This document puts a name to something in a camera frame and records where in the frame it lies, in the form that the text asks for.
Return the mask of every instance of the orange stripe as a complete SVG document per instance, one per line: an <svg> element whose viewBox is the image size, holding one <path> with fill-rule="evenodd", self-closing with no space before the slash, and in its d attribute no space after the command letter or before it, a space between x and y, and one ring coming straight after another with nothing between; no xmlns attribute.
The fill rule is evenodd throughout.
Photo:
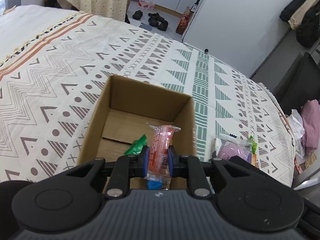
<svg viewBox="0 0 320 240"><path fill-rule="evenodd" d="M71 26L71 25L73 25L73 24L76 24L77 22L81 21L86 15L83 15L83 16L79 17L75 22L72 22L72 23L70 23L70 24L68 24L68 25L66 25L66 26L63 26L62 28L60 28L59 30L55 31L54 33L46 36L45 38L43 38L43 39L41 39L41 40L39 40L39 41L38 41L35 45L33 45L27 52L25 52L21 57L19 57L15 62L11 63L11 64L10 64L9 66L7 66L6 68L3 68L3 69L0 71L0 75L1 75L2 72L6 71L8 68L10 68L12 65L14 65L15 63L17 63L19 60L23 59L29 52L31 52L36 46L38 46L38 45L39 45L42 41L44 41L47 37L50 37L50 36L52 36L52 35L60 32L60 31L64 30L65 28L67 28L67 27L69 27L69 26Z"/></svg>
<svg viewBox="0 0 320 240"><path fill-rule="evenodd" d="M78 27L79 25L85 23L88 19L90 19L92 16L94 15L89 15L89 17L87 17L83 22L77 23L76 25L72 26L70 29L65 30L64 32L60 33L58 36L53 37L51 39L49 39L48 41L44 42L44 44L42 44L41 46L39 46L36 50L34 50L27 58L25 58L22 62L20 62L17 66L15 66L14 68L12 68L11 70L8 70L6 72L0 73L0 81L2 80L2 78L7 75L10 74L12 71L16 70L17 68L19 68L22 64L24 64L25 62L27 62L31 57L33 57L39 50L41 50L45 45L48 45L51 41L55 40L56 38L59 38L60 36L64 35L65 33L67 33L68 31L71 31L72 29Z"/></svg>

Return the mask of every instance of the geometric pattern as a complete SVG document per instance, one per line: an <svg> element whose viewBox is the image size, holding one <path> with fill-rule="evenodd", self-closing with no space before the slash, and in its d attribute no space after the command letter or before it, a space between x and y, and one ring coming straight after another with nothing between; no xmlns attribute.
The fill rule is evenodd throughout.
<svg viewBox="0 0 320 240"><path fill-rule="evenodd" d="M195 48L112 19L76 12L52 26L0 64L1 181L37 182L74 167L107 78L121 75L193 97L201 161L218 134L252 135L259 168L291 184L292 137L262 85Z"/></svg>

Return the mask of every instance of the pink cloth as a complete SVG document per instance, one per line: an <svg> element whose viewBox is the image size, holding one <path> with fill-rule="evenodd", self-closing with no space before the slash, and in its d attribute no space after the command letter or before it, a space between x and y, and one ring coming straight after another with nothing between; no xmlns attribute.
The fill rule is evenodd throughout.
<svg viewBox="0 0 320 240"><path fill-rule="evenodd" d="M303 119L304 136L301 138L301 144L305 147L305 153L310 155L318 148L320 136L320 109L316 99L307 101L301 111Z"/></svg>

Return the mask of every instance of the ribbed gray surface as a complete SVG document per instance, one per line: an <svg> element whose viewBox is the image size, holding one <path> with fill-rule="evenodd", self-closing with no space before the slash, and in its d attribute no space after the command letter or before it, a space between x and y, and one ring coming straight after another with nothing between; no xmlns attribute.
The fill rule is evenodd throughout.
<svg viewBox="0 0 320 240"><path fill-rule="evenodd" d="M132 190L110 200L84 227L59 235L21 232L17 240L191 240L303 239L295 230L273 235L242 231L223 220L209 201L190 197L185 190Z"/></svg>

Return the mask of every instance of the green snack wrapper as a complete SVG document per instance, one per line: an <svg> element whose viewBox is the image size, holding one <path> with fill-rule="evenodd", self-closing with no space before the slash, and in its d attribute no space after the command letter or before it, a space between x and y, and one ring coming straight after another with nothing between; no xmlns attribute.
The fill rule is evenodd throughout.
<svg viewBox="0 0 320 240"><path fill-rule="evenodd" d="M147 137L145 134L142 135L140 139L135 140L124 155L139 155L144 145L147 145Z"/></svg>

